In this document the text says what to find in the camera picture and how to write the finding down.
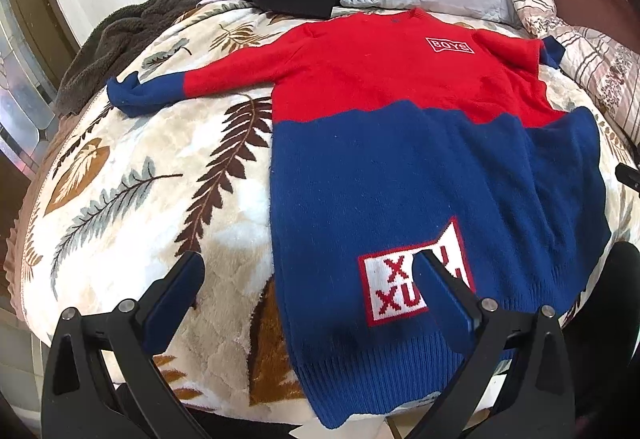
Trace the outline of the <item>leaf pattern plush blanket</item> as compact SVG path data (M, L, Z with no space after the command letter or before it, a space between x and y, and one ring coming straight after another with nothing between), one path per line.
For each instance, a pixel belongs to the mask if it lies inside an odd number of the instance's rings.
M169 27L120 75L140 81L199 69L264 46L311 21L241 0L200 6ZM600 133L605 218L611 231L570 321L616 243L639 240L639 199L614 169L628 155L587 93L541 64L555 110L591 110ZM270 227L272 89L198 96L129 116L107 88L62 122L11 234L6 276L17 314L50 341L67 307L111 310L138 297L187 251L204 284L155 360L175 395L200 410L253 421L302 423L314 413L288 357Z

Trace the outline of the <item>dark brown fleece blanket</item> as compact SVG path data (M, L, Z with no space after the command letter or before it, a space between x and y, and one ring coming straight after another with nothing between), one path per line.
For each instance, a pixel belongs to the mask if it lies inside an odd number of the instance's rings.
M146 0L116 10L93 29L58 87L52 110L79 113L107 79L121 73L176 19L203 0Z

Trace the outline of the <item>striped floral beige pillow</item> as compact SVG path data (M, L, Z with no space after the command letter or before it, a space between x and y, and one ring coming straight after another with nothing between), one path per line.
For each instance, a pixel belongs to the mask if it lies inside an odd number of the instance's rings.
M560 69L585 89L592 102L628 140L639 144L639 55L588 27L556 14L554 0L511 0L529 35L553 37L565 49Z

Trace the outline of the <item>red and blue kids sweater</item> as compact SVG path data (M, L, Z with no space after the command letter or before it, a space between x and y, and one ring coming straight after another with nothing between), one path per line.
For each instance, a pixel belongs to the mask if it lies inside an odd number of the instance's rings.
M301 24L199 69L111 80L129 116L272 89L270 227L288 357L329 428L444 388L461 363L413 256L501 308L565 312L611 237L600 133L555 110L549 41L419 9Z

